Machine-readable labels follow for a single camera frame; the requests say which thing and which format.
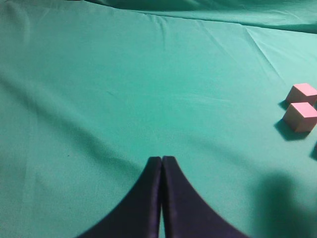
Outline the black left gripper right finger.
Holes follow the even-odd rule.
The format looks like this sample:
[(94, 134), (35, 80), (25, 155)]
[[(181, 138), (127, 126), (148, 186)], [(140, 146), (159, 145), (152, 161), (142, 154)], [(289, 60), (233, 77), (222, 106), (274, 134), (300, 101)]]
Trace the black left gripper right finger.
[(173, 156), (164, 156), (162, 211), (167, 238), (245, 238), (220, 217), (191, 186)]

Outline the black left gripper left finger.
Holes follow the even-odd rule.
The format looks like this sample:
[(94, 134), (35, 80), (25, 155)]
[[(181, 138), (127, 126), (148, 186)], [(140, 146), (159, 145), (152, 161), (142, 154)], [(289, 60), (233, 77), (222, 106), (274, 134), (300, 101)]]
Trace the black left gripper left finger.
[(161, 158), (150, 157), (118, 205), (80, 238), (157, 238), (160, 224)]

